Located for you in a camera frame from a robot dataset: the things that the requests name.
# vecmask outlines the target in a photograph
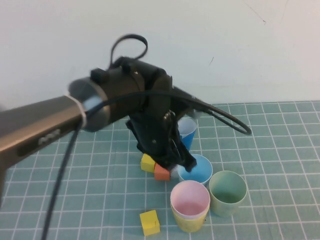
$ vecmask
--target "stacked cups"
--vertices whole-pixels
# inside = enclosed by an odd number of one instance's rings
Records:
[[[182,118],[178,127],[181,141],[190,150],[197,124],[190,118]],[[171,209],[177,225],[188,233],[202,227],[209,209],[221,217],[234,214],[248,192],[246,182],[237,173],[219,171],[213,175],[207,158],[199,154],[192,156],[197,164],[191,172],[178,165],[171,173],[180,180],[170,195]]]
[[[210,194],[201,183],[186,180],[172,189],[170,202],[179,228],[192,233],[198,231],[204,224],[210,207]]]

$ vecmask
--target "yellow cup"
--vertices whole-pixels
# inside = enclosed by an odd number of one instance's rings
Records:
[[[200,230],[202,225],[205,222],[205,218],[206,218],[207,213],[209,211],[209,209],[207,209],[207,211],[203,215],[199,216],[196,219],[185,219],[181,216],[178,216],[177,213],[172,208],[172,206],[171,206],[171,209],[172,209],[176,224],[178,225],[178,227],[182,231],[187,232],[187,233],[193,233],[193,232]]]

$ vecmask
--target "small wooden cube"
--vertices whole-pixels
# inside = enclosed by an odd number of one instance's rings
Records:
[[[154,178],[155,180],[170,181],[170,172],[156,163],[154,167]]]
[[[141,169],[146,172],[155,172],[156,162],[147,154],[143,154],[141,159]]]
[[[160,233],[160,223],[156,210],[140,213],[140,220],[145,236]]]

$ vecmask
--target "green cutting mat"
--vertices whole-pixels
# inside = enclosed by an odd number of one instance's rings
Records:
[[[218,106],[248,124],[253,135],[202,115],[192,152],[207,157],[214,172],[231,170],[244,177],[249,194],[236,214],[210,213],[200,231],[182,232],[169,201],[178,181],[155,181],[141,171],[142,154],[122,119],[97,133],[80,133],[48,239],[142,240],[139,214],[153,209],[161,232],[146,239],[320,239],[320,101]],[[1,240],[40,239],[69,137],[8,171]]]

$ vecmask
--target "light blue cup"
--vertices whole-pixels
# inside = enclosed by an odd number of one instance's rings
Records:
[[[185,180],[194,180],[206,185],[213,174],[212,164],[206,157],[202,155],[192,154],[192,156],[196,160],[196,166],[191,170],[191,172],[187,172],[183,166],[178,165],[177,173],[179,180],[180,182]]]
[[[188,151],[190,150],[192,141],[194,139],[197,124],[191,118],[181,118],[178,121],[178,130],[182,143],[185,145]]]

